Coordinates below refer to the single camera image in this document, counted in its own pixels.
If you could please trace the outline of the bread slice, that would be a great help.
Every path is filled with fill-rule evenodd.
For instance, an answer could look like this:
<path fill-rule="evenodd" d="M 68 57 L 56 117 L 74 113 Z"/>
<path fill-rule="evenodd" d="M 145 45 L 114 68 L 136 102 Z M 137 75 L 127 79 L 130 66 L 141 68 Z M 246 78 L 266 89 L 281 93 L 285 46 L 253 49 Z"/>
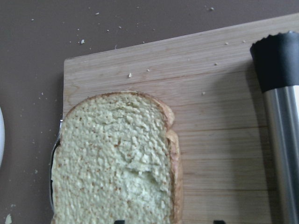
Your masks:
<path fill-rule="evenodd" d="M 65 116 L 51 166 L 54 224 L 180 224 L 174 114 L 134 91 L 97 95 Z"/>

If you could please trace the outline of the wooden cutting board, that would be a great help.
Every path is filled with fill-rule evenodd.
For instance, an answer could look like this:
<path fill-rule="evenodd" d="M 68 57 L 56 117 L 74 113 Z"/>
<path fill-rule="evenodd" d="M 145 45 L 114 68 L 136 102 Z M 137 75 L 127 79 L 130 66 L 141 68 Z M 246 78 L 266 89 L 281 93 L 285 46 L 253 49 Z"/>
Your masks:
<path fill-rule="evenodd" d="M 282 213 L 252 43 L 298 31 L 291 14 L 66 59 L 63 112 L 85 98 L 139 91 L 175 114 L 185 224 L 280 224 Z"/>

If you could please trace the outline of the steel tongs black tip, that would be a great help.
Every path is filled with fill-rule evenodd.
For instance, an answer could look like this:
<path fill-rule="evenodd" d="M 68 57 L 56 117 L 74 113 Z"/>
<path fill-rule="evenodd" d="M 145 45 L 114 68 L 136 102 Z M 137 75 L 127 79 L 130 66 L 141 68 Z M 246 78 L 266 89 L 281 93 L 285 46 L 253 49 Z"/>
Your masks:
<path fill-rule="evenodd" d="M 299 222 L 299 34 L 269 35 L 250 53 L 263 94 L 284 224 Z"/>

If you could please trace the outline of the white plate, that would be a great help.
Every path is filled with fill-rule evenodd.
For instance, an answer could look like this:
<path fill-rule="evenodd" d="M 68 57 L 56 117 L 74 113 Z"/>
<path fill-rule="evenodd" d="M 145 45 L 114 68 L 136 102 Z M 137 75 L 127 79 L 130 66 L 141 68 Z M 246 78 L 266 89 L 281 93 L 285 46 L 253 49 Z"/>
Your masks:
<path fill-rule="evenodd" d="M 2 164 L 5 147 L 5 125 L 2 110 L 0 109 L 0 165 Z"/>

